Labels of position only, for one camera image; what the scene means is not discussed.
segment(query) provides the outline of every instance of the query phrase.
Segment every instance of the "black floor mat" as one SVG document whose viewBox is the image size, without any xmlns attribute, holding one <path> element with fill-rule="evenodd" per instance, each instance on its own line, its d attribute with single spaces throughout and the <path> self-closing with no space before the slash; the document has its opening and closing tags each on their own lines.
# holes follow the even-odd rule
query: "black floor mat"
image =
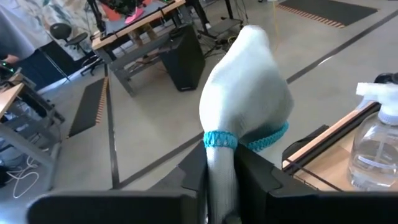
<svg viewBox="0 0 398 224">
<path fill-rule="evenodd" d="M 278 8 L 338 28 L 377 12 L 377 9 L 370 7 L 329 0 L 288 0 L 280 3 Z"/>
<path fill-rule="evenodd" d="M 108 78 L 105 77 L 85 88 L 69 131 L 69 138 L 101 122 L 107 85 Z"/>
</svg>

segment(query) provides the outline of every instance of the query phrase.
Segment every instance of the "office chair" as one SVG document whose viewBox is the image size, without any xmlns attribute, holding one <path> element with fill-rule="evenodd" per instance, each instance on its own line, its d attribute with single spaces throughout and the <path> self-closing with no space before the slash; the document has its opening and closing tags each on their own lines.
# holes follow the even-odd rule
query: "office chair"
<svg viewBox="0 0 398 224">
<path fill-rule="evenodd" d="M 50 33 L 53 38 L 57 40 L 64 40 L 66 47 L 74 46 L 78 50 L 81 50 L 86 57 L 88 57 L 88 59 L 86 59 L 81 65 L 83 68 L 85 68 L 83 71 L 80 72 L 81 76 L 84 76 L 84 73 L 86 71 L 90 71 L 91 75 L 94 75 L 93 70 L 98 65 L 103 64 L 103 61 L 97 55 L 90 57 L 88 55 L 88 52 L 84 51 L 81 47 L 80 43 L 88 37 L 88 34 L 86 32 L 81 33 L 72 39 L 68 39 L 70 34 L 72 33 L 72 28 L 70 27 L 70 25 L 64 23 L 56 23 L 50 26 Z"/>
</svg>

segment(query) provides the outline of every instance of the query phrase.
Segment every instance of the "person's arm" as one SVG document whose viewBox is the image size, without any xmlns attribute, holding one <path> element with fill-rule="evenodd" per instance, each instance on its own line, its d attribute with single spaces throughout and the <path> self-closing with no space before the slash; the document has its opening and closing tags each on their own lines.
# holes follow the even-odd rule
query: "person's arm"
<svg viewBox="0 0 398 224">
<path fill-rule="evenodd" d="M 19 58 L 17 56 L 8 54 L 8 55 L 0 55 L 0 60 L 3 60 L 7 63 L 16 63 L 19 61 Z"/>
</svg>

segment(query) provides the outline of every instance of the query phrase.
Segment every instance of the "gray floor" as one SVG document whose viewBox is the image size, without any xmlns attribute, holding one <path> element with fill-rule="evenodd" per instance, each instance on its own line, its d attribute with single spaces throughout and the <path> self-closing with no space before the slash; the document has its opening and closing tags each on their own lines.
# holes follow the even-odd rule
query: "gray floor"
<svg viewBox="0 0 398 224">
<path fill-rule="evenodd" d="M 344 0 L 375 7 L 379 12 L 344 29 L 336 29 L 298 15 L 277 10 L 279 40 L 274 29 L 272 4 L 245 0 L 249 23 L 263 27 L 271 46 L 278 46 L 275 58 L 284 78 L 324 56 L 361 31 L 398 9 L 398 2 L 381 0 Z M 206 8 L 210 21 L 216 23 L 226 15 L 222 0 Z M 281 150 L 322 124 L 333 124 L 353 110 L 360 98 L 355 96 L 358 82 L 372 82 L 382 72 L 396 71 L 396 27 L 398 17 L 358 40 L 332 58 L 290 84 L 295 108 L 289 119 L 290 129 L 278 144 Z M 115 140 L 120 181 L 172 151 L 200 133 L 198 102 L 201 89 L 220 56 L 207 60 L 200 86 L 196 91 L 179 93 L 170 78 L 157 64 L 132 79 L 138 95 L 131 98 L 111 74 Z M 62 125 L 66 136 L 84 88 L 102 78 L 79 77 L 71 83 L 49 91 L 65 115 Z M 108 190 L 112 187 L 106 111 L 101 124 L 63 141 L 54 190 Z M 145 190 L 164 177 L 193 146 L 162 166 L 134 181 L 123 190 Z M 13 185 L 0 189 L 0 223 L 23 223 L 26 203 L 40 191 L 39 183 L 25 196 L 13 199 Z"/>
</svg>

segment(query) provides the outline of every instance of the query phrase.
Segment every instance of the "spray bottle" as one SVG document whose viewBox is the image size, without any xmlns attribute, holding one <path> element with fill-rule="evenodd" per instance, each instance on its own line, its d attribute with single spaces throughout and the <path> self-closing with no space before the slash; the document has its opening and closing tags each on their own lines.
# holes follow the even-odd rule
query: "spray bottle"
<svg viewBox="0 0 398 224">
<path fill-rule="evenodd" d="M 379 112 L 358 127 L 348 165 L 348 178 L 358 190 L 389 190 L 398 177 L 398 85 L 359 83 L 356 94 L 381 104 Z"/>
</svg>

